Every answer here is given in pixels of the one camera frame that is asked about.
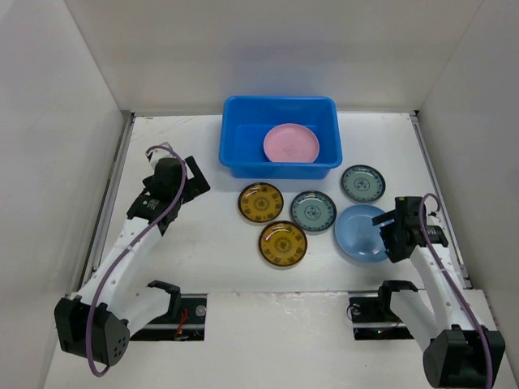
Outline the light blue plastic plate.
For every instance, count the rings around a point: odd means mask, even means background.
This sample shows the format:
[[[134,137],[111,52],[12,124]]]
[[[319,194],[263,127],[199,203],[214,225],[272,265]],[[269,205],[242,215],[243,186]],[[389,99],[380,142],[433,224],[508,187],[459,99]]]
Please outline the light blue plastic plate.
[[[336,219],[334,233],[341,250],[356,263],[375,264],[388,259],[380,226],[372,219],[384,214],[384,210],[357,204],[346,208]]]

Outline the pink plastic plate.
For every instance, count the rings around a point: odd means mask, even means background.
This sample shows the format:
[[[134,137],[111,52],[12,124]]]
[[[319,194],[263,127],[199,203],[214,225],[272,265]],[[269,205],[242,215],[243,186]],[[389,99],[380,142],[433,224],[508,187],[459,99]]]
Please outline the pink plastic plate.
[[[265,135],[263,146],[266,157],[274,163],[313,163],[320,153],[316,135],[294,123],[273,127]]]

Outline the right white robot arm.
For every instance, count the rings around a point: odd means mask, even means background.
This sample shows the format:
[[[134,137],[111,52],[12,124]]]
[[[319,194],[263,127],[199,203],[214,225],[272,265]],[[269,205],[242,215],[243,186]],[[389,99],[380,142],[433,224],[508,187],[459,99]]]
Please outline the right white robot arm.
[[[392,263],[409,260],[429,302],[410,281],[386,280],[375,308],[381,318],[399,318],[422,350],[422,367],[433,388],[492,388],[504,357],[504,337],[477,317],[465,297],[450,258],[443,229],[427,223],[427,199],[395,199],[390,212],[376,216],[385,253]]]

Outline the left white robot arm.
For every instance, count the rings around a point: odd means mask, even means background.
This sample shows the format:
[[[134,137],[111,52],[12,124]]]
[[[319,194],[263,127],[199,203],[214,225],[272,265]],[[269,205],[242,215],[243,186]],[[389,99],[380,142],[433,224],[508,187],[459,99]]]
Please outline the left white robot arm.
[[[157,318],[171,321],[182,313],[177,285],[151,280],[136,287],[133,281],[181,207],[210,185],[193,156],[181,160],[160,146],[148,161],[153,173],[143,180],[113,247],[88,282],[54,308],[61,350],[85,358],[97,377],[102,373],[96,365],[117,365],[135,333]]]

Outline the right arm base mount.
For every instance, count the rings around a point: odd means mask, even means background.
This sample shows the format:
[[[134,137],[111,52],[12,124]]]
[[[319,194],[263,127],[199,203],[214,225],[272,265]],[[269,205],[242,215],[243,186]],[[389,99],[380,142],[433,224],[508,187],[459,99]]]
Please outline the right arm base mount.
[[[393,313],[380,307],[376,293],[351,293],[346,316],[357,341],[412,340],[406,325]]]

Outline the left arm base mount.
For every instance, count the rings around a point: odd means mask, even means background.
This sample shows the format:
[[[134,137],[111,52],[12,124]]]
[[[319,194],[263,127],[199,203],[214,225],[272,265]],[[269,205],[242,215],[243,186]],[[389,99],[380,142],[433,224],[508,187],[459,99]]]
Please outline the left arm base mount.
[[[131,341],[191,342],[204,341],[207,317],[207,294],[183,294],[176,316],[163,315],[137,331]]]

